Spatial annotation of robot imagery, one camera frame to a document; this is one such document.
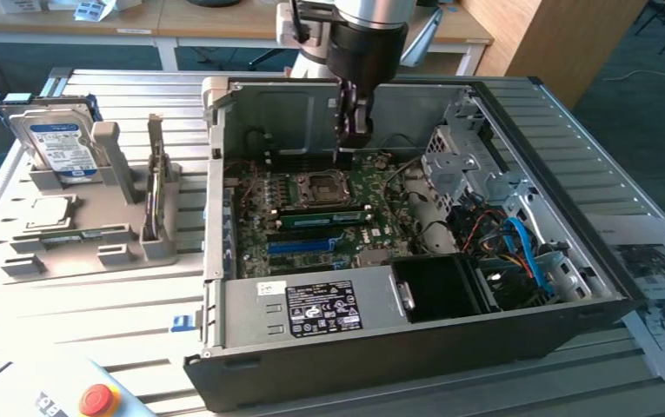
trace wire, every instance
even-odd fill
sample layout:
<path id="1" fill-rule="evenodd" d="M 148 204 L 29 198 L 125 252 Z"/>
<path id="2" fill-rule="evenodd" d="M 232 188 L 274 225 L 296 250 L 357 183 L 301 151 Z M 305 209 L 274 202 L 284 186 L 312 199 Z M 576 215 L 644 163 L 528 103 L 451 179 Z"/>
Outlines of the wire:
<path id="1" fill-rule="evenodd" d="M 528 266 L 527 262 L 523 260 L 523 258 L 520 256 L 513 256 L 513 255 L 499 255 L 499 257 L 505 260 L 505 261 L 511 261 L 512 263 L 515 263 L 516 265 L 519 265 L 521 268 L 524 268 L 527 270 L 527 274 L 528 274 L 528 277 L 529 278 L 533 278 L 533 272 L 531 271 L 531 267 Z"/>
<path id="2" fill-rule="evenodd" d="M 531 236 L 527 231 L 527 227 L 523 222 L 516 217 L 508 217 L 505 219 L 505 228 L 509 228 L 511 225 L 516 228 L 520 235 L 520 242 L 523 244 L 523 251 L 527 256 L 527 263 L 533 271 L 533 276 L 536 277 L 539 287 L 541 287 L 549 294 L 555 292 L 555 289 L 548 284 L 545 280 L 544 272 L 541 271 L 541 267 L 539 267 L 537 261 L 533 257 L 533 250 L 531 248 Z M 511 234 L 505 235 L 505 243 L 508 244 L 508 249 L 515 254 L 517 252 L 516 243 L 513 242 L 513 236 Z"/>
<path id="3" fill-rule="evenodd" d="M 381 149 L 384 149 L 384 145 L 386 145 L 386 142 L 389 142 L 393 137 L 401 137 L 402 139 L 405 139 L 405 141 L 408 141 L 411 143 L 413 148 L 416 148 L 416 149 L 419 148 L 417 145 L 415 144 L 415 140 L 408 135 L 405 135 L 404 133 L 393 133 L 392 135 L 385 137 L 384 140 L 381 141 L 381 143 L 378 144 L 378 147 Z"/>
<path id="4" fill-rule="evenodd" d="M 294 23 L 294 30 L 297 32 L 298 43 L 304 43 L 309 40 L 309 32 L 306 32 L 306 27 L 301 23 L 301 15 L 298 13 L 298 2 L 297 0 L 290 0 L 290 11 L 292 19 Z"/>
<path id="5" fill-rule="evenodd" d="M 384 190 L 386 191 L 386 189 L 389 188 L 389 183 L 392 182 L 392 180 L 394 180 L 394 178 L 402 173 L 402 171 L 405 169 L 409 168 L 411 165 L 413 165 L 416 162 L 419 162 L 423 158 L 423 155 L 417 155 L 413 159 L 411 159 L 408 162 L 404 163 L 404 165 L 397 169 L 397 171 L 394 171 L 394 173 L 389 176 L 389 178 L 386 178 L 386 181 L 384 183 Z"/>
<path id="6" fill-rule="evenodd" d="M 620 76 L 619 78 L 604 78 L 603 81 L 624 81 L 627 78 L 631 78 L 636 74 L 641 74 L 641 73 L 665 76 L 665 72 L 649 71 L 647 69 L 637 69 L 636 71 L 629 72 L 625 76 Z"/>
<path id="7" fill-rule="evenodd" d="M 489 243 L 495 239 L 500 239 L 500 240 L 497 241 L 496 245 L 491 245 Z M 491 255 L 493 252 L 499 252 L 499 249 L 501 249 L 501 246 L 503 246 L 501 245 L 503 242 L 504 242 L 504 240 L 503 240 L 503 231 L 501 231 L 500 228 L 497 228 L 491 233 L 488 233 L 487 235 L 484 235 L 483 238 L 479 241 L 480 246 L 483 247 L 483 249 L 488 253 L 488 255 Z"/>
<path id="8" fill-rule="evenodd" d="M 389 176 L 389 178 L 386 178 L 386 181 L 384 183 L 384 201 L 386 203 L 386 211 L 389 211 L 389 214 L 394 217 L 394 225 L 396 225 L 400 233 L 402 233 L 404 235 L 405 235 L 405 232 L 404 232 L 402 228 L 400 227 L 400 219 L 394 215 L 394 211 L 392 210 L 392 203 L 390 203 L 389 199 L 386 199 L 386 191 L 389 190 L 389 183 L 392 182 L 392 180 L 394 180 L 394 178 L 402 173 L 402 171 L 411 165 L 413 165 L 417 161 L 420 161 L 420 159 L 421 159 L 421 156 L 416 156 L 413 159 L 411 159 L 408 162 L 405 162 L 404 165 L 397 169 L 397 171 L 394 171 L 394 173 Z"/>
<path id="9" fill-rule="evenodd" d="M 400 204 L 401 204 L 401 206 L 397 209 L 397 212 L 396 212 L 396 215 L 394 215 L 394 219 L 397 221 L 400 221 L 400 214 L 402 214 L 402 210 L 407 207 L 407 203 L 408 203 L 411 195 L 417 195 L 417 199 L 421 202 L 428 202 L 428 197 L 425 195 L 423 195 L 423 193 L 419 193 L 417 191 L 408 191 L 407 193 L 404 193 L 402 196 L 400 197 Z"/>
<path id="10" fill-rule="evenodd" d="M 500 212 L 495 210 L 485 210 L 483 214 L 477 217 L 475 227 L 472 228 L 472 233 L 469 233 L 469 237 L 467 237 L 467 243 L 464 244 L 464 247 L 461 248 L 463 251 L 467 251 L 469 249 L 469 245 L 472 244 L 472 240 L 475 239 L 475 234 L 476 231 L 480 229 L 480 225 L 483 224 L 484 218 L 491 215 L 491 214 L 500 214 Z"/>
<path id="11" fill-rule="evenodd" d="M 225 172 L 229 171 L 229 169 L 232 169 L 238 163 L 248 163 L 250 164 L 250 167 L 253 166 L 253 163 L 245 159 L 240 160 L 240 161 L 234 161 L 234 162 L 230 162 L 226 166 L 225 166 Z"/>
<path id="12" fill-rule="evenodd" d="M 260 175 L 258 175 L 258 167 L 254 164 L 254 162 L 250 162 L 250 165 L 253 166 L 253 181 L 250 182 L 250 187 L 245 191 L 245 195 L 242 195 L 242 199 L 240 200 L 240 204 L 244 206 L 245 201 L 248 200 L 248 197 L 250 196 L 250 193 L 253 192 L 254 184 L 258 182 Z"/>

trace red button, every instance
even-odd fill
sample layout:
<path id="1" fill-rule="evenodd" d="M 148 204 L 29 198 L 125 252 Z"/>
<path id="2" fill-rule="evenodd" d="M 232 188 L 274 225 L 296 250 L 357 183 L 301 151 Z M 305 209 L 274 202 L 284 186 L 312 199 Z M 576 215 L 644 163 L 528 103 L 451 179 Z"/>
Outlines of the red button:
<path id="1" fill-rule="evenodd" d="M 102 415 L 114 400 L 112 389 L 104 384 L 93 385 L 80 399 L 80 412 L 90 417 Z"/>

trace hard drive label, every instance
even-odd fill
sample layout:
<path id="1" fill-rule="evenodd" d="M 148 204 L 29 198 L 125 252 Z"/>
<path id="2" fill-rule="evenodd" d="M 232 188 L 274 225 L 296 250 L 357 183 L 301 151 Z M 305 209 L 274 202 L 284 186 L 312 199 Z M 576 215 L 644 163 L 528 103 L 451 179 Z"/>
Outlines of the hard drive label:
<path id="1" fill-rule="evenodd" d="M 97 172 L 90 149 L 81 143 L 84 131 L 74 123 L 34 124 L 31 133 L 51 167 L 65 182 L 89 182 Z"/>
<path id="2" fill-rule="evenodd" d="M 350 281 L 286 287 L 290 333 L 318 336 L 364 328 Z"/>

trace aluminum workbench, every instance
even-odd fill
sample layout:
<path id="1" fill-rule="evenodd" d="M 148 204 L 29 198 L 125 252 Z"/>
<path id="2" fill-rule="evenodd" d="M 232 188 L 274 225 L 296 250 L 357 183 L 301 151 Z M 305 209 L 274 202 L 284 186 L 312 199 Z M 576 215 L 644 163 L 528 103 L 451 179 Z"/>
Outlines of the aluminum workbench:
<path id="1" fill-rule="evenodd" d="M 129 162 L 149 155 L 148 115 L 165 117 L 168 153 L 182 165 L 178 246 L 170 267 L 62 278 L 0 282 L 3 349 L 57 343 L 112 372 L 158 415 L 212 415 L 176 355 L 168 326 L 202 302 L 202 210 L 206 205 L 209 135 L 201 107 L 205 72 L 77 70 L 47 89 L 94 93 L 102 115 L 121 125 Z M 599 150 L 540 83 L 483 79 L 588 213 L 660 210 Z M 0 221 L 25 180 L 27 156 L 18 144 L 0 169 Z M 196 333 L 181 338 L 198 338 Z M 543 360 L 479 369 L 354 393 L 244 410 L 232 415 L 665 415 L 665 382 L 645 365 L 623 325 L 577 336 Z"/>

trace power supply label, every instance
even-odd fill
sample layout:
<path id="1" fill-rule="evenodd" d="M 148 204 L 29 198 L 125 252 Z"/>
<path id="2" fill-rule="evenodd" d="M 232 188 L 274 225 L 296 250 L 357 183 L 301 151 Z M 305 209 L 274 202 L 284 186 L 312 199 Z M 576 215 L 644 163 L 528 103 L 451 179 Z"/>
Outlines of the power supply label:
<path id="1" fill-rule="evenodd" d="M 350 281 L 286 287 L 290 333 L 318 336 L 364 328 Z"/>

